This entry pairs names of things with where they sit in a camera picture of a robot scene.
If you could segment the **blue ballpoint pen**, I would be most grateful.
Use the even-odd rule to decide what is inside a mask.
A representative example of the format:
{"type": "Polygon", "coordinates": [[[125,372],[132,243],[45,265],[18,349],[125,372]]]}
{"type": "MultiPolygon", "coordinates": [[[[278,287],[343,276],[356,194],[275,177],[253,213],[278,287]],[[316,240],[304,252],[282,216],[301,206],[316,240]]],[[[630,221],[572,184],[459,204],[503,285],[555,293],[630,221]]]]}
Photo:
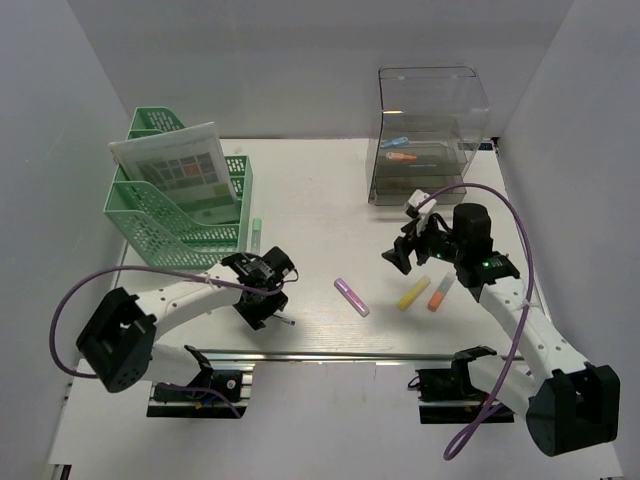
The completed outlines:
{"type": "Polygon", "coordinates": [[[279,316],[279,315],[273,315],[273,317],[276,318],[277,320],[279,320],[281,323],[284,323],[286,325],[289,325],[289,326],[295,326],[296,325],[296,321],[295,320],[291,320],[291,319],[288,319],[288,318],[285,318],[285,317],[282,317],[282,316],[279,316]]]}

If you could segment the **document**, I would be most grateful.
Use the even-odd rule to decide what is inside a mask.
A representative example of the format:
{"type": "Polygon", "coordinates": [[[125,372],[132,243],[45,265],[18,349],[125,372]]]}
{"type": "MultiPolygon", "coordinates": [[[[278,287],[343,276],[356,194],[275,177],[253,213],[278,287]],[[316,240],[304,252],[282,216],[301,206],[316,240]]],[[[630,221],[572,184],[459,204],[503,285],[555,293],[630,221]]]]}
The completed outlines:
{"type": "Polygon", "coordinates": [[[109,149],[130,180],[150,183],[194,220],[238,219],[238,194],[215,123],[111,142],[109,149]]]}

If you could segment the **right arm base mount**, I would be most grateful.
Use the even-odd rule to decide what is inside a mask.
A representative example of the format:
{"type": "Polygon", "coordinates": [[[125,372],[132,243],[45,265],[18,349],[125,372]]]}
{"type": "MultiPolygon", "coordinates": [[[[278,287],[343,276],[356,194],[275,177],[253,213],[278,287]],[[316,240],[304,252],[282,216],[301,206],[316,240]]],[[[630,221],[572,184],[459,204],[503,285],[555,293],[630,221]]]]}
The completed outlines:
{"type": "Polygon", "coordinates": [[[488,398],[476,389],[464,393],[449,369],[417,370],[407,388],[418,394],[422,425],[470,424],[488,398]]]}

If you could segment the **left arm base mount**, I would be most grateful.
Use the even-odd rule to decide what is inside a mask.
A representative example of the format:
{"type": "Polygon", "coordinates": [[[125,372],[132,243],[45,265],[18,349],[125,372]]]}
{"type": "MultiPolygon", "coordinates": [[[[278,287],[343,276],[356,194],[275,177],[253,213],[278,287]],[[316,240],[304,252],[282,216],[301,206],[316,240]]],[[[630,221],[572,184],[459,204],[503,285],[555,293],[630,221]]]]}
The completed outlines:
{"type": "Polygon", "coordinates": [[[154,385],[146,416],[171,419],[239,419],[248,407],[252,383],[252,365],[214,365],[212,380],[205,391],[186,392],[154,385]]]}

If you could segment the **purple highlighter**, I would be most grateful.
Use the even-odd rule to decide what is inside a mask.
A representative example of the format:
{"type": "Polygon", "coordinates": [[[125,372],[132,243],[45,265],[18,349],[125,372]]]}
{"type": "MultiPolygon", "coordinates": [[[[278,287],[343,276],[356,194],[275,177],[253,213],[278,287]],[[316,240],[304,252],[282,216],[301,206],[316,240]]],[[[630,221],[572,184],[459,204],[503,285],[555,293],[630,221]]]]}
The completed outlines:
{"type": "Polygon", "coordinates": [[[342,278],[334,280],[333,285],[349,305],[362,317],[370,314],[368,306],[342,278]]]}

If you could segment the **blue highlighter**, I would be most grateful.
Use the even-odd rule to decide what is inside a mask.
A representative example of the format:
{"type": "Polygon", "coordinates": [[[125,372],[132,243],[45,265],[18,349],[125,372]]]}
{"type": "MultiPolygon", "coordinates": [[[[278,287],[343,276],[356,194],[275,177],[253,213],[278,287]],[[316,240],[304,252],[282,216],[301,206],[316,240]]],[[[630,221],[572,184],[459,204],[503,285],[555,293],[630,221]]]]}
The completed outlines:
{"type": "Polygon", "coordinates": [[[380,147],[383,149],[400,148],[407,146],[410,143],[407,137],[397,137],[391,140],[382,141],[380,147]]]}

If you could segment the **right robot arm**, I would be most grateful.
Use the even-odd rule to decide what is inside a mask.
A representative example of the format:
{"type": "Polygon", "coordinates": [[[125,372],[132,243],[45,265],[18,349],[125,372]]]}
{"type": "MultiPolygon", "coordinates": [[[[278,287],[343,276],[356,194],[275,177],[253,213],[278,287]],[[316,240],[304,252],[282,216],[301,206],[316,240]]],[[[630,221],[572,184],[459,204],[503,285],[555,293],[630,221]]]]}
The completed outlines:
{"type": "Polygon", "coordinates": [[[528,367],[522,372],[486,346],[462,350],[450,367],[453,390],[466,399],[496,390],[497,401],[524,418],[533,442],[549,457],[615,440],[618,375],[591,363],[527,300],[519,270],[493,248],[487,209],[459,204],[451,225],[430,204],[407,205],[406,213],[409,223],[383,258],[403,274],[430,258],[451,263],[456,280],[516,342],[528,367]]]}

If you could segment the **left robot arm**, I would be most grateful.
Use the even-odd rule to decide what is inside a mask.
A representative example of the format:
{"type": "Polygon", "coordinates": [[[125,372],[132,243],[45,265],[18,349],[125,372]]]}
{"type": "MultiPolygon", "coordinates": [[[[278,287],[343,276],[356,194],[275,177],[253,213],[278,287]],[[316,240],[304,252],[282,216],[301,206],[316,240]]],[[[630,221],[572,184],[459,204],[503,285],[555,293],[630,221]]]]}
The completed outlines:
{"type": "Polygon", "coordinates": [[[214,370],[195,347],[171,347],[171,330],[219,309],[233,309],[252,329],[285,308],[284,283],[296,270],[278,247],[264,255],[234,253],[208,270],[179,273],[171,285],[139,293],[108,292],[80,333],[76,345],[110,393],[145,380],[167,385],[188,398],[210,393],[214,370]]]}

